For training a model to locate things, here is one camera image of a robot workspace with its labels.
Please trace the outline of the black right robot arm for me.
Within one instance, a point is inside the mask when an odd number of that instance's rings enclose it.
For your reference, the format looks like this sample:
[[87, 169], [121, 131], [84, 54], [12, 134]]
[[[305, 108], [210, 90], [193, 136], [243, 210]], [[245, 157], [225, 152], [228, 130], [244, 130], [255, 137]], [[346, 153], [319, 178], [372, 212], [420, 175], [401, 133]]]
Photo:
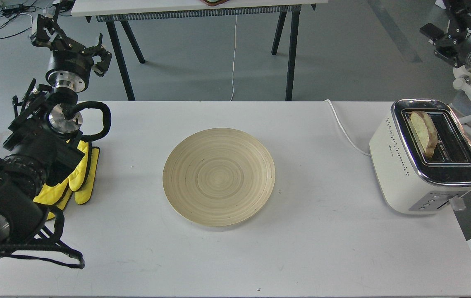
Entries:
[[471, 0], [444, 0], [443, 4], [447, 29], [427, 23], [419, 32], [432, 42], [436, 57], [455, 68], [471, 69]]

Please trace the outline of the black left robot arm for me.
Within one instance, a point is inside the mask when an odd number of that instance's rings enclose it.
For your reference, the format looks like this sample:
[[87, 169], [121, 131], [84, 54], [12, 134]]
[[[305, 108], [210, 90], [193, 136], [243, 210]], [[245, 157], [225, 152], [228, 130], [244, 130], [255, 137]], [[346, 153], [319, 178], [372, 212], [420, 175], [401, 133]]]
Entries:
[[86, 47], [66, 35], [57, 17], [39, 15], [33, 21], [31, 43], [50, 49], [51, 57], [47, 84], [33, 80], [21, 102], [12, 98], [12, 134], [3, 143], [9, 155], [0, 158], [0, 259], [38, 259], [17, 251], [60, 252], [77, 262], [45, 262], [85, 266], [82, 253], [61, 241], [63, 212], [34, 198], [45, 185], [67, 181], [84, 158], [78, 148], [81, 141], [91, 143], [109, 133], [111, 111], [106, 104], [78, 103], [90, 72], [104, 76], [110, 66], [112, 54], [102, 39], [100, 34], [97, 45]]

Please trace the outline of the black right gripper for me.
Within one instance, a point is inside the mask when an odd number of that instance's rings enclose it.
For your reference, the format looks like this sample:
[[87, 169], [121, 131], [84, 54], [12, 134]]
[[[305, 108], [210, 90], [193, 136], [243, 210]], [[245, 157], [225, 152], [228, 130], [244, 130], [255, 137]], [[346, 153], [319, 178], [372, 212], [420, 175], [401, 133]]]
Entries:
[[471, 68], [471, 0], [444, 0], [447, 32], [432, 23], [419, 28], [435, 47], [434, 55], [453, 67]]

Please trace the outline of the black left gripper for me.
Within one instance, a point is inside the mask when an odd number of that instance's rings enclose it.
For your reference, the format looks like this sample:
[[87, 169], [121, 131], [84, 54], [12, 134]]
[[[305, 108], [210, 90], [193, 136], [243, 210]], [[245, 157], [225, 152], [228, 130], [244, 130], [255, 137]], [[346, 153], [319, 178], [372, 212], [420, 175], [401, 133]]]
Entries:
[[103, 46], [103, 34], [98, 35], [95, 46], [85, 47], [81, 54], [68, 51], [70, 43], [65, 32], [55, 19], [44, 15], [37, 15], [32, 22], [30, 42], [51, 51], [45, 79], [54, 87], [64, 81], [70, 87], [88, 87], [91, 70], [103, 77], [110, 67], [112, 53]]

